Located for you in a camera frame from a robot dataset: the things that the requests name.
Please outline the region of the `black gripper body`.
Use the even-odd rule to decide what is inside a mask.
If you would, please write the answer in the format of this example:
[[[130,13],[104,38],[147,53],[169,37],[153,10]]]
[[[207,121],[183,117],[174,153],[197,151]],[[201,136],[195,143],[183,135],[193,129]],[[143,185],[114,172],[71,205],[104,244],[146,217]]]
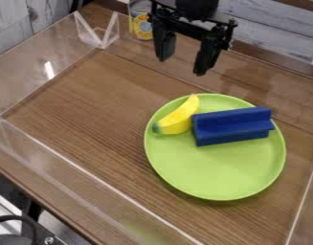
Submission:
[[[151,20],[163,20],[174,33],[194,39],[210,33],[220,42],[220,49],[228,50],[238,22],[217,10],[218,0],[151,0]]]

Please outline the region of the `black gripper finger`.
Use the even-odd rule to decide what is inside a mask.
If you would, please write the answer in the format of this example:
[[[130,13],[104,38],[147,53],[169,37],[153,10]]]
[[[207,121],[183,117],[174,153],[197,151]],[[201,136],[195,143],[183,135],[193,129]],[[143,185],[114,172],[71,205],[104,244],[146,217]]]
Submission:
[[[153,31],[157,58],[165,61],[175,53],[177,35],[161,20],[154,21]]]
[[[214,37],[205,37],[201,42],[201,48],[197,53],[193,73],[201,77],[207,70],[214,67],[221,52],[218,40]]]

